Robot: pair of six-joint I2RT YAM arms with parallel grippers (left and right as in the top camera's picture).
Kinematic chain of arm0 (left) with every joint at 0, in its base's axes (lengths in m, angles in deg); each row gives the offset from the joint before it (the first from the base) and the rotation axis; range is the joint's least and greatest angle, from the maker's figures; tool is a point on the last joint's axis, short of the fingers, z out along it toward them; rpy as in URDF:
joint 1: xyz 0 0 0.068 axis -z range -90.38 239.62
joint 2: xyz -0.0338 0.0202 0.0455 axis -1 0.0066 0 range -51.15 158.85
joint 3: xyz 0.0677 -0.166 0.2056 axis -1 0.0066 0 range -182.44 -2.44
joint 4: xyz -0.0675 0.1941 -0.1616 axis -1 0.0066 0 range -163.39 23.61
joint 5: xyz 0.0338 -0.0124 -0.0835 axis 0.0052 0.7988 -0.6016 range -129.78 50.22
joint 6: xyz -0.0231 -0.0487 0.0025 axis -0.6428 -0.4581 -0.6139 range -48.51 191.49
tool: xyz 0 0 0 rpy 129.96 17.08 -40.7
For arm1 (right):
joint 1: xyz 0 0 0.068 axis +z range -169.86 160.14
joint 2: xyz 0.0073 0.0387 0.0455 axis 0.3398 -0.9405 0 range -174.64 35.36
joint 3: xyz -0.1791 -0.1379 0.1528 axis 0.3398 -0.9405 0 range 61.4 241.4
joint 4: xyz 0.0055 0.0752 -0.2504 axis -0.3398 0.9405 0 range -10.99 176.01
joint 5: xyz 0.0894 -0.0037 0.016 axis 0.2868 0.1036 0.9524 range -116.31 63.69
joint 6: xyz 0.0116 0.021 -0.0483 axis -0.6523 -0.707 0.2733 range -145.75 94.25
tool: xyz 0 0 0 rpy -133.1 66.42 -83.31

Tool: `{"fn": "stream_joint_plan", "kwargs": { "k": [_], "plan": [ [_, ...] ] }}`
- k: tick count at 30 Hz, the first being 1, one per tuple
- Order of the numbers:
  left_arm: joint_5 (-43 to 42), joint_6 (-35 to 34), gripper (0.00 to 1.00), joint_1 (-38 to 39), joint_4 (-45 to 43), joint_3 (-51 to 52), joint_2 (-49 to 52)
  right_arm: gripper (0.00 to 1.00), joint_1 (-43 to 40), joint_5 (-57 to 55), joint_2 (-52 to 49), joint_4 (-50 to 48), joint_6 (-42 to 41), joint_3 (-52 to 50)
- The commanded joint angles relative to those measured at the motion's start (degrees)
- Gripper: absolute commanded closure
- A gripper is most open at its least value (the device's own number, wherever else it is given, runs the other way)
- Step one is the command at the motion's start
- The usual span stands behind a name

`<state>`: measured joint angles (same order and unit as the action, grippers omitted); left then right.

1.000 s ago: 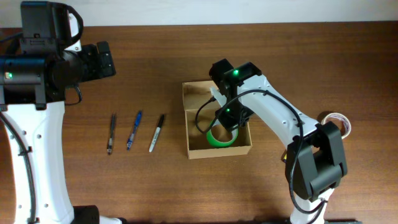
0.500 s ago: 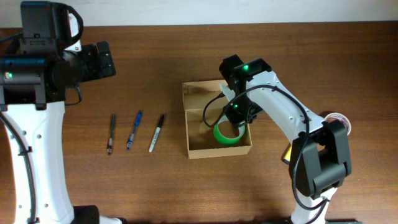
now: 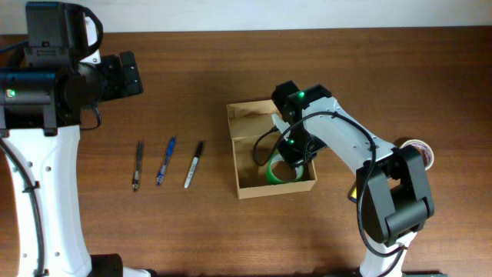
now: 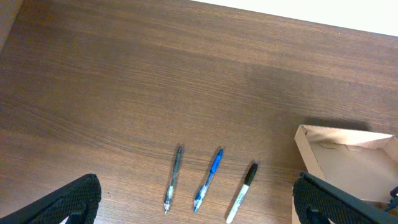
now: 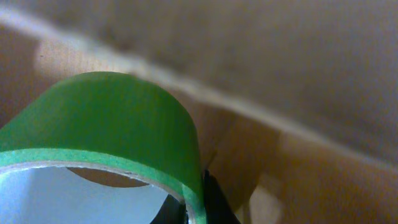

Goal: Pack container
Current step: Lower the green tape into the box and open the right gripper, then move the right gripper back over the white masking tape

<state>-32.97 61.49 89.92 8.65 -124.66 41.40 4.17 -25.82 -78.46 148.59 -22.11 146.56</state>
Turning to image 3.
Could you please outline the cardboard box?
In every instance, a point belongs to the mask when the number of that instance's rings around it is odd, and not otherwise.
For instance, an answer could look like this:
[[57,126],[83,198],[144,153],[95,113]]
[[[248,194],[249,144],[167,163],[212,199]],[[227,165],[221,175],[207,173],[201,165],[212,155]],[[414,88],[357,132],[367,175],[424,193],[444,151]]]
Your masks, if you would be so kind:
[[294,192],[308,192],[316,184],[314,164],[304,165],[299,182],[270,185],[266,179],[268,154],[279,134],[267,134],[274,127],[271,115],[278,110],[271,100],[227,105],[232,142],[236,188],[239,199],[250,199]]

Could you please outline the yellow highlighter marker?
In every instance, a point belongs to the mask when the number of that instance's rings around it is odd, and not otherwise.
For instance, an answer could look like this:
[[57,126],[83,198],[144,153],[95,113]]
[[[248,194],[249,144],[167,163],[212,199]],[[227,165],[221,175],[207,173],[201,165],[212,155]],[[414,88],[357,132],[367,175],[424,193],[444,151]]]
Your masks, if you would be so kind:
[[353,186],[351,187],[351,189],[349,190],[348,194],[347,194],[347,198],[353,202],[353,203],[357,203],[357,185],[356,184],[353,184]]

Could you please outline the black sharpie marker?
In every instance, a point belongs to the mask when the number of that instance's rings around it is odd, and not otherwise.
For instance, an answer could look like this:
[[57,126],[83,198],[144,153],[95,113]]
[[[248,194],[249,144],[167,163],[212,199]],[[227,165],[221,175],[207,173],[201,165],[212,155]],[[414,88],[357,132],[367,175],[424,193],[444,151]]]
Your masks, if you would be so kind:
[[196,150],[195,150],[194,157],[191,161],[190,169],[188,170],[188,174],[187,174],[186,179],[184,181],[184,188],[185,189],[187,189],[189,187],[189,185],[191,184],[191,180],[193,178],[194,172],[195,172],[196,167],[198,165],[198,161],[201,157],[203,147],[204,147],[204,141],[200,141],[198,143]]

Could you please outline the white masking tape roll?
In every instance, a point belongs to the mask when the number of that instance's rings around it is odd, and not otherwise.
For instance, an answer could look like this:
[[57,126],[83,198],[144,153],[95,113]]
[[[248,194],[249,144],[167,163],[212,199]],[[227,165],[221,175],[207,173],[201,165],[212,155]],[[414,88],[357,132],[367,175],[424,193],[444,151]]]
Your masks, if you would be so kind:
[[432,148],[426,142],[413,138],[403,142],[400,145],[400,148],[402,149],[406,146],[412,146],[419,151],[419,153],[422,155],[422,158],[424,160],[425,170],[429,170],[432,167],[435,161],[435,155]]

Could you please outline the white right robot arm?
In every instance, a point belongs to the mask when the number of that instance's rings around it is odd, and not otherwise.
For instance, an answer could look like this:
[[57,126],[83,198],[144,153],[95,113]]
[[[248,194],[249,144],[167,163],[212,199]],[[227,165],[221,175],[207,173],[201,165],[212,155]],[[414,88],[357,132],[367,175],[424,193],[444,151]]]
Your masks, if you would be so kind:
[[354,173],[357,227],[366,247],[359,276],[402,276],[410,243],[434,215],[424,157],[412,145],[397,147],[349,116],[322,85],[277,85],[271,99],[275,142],[270,160],[297,169],[325,148]]

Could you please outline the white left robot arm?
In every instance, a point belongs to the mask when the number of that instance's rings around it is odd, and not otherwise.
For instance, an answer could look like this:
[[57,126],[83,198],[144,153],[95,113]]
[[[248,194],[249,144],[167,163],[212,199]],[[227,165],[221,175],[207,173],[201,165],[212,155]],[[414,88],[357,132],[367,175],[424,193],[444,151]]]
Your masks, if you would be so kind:
[[88,252],[77,187],[81,112],[143,91],[132,52],[100,56],[87,7],[28,2],[26,41],[1,70],[1,149],[12,178],[20,276],[151,276],[118,254]]

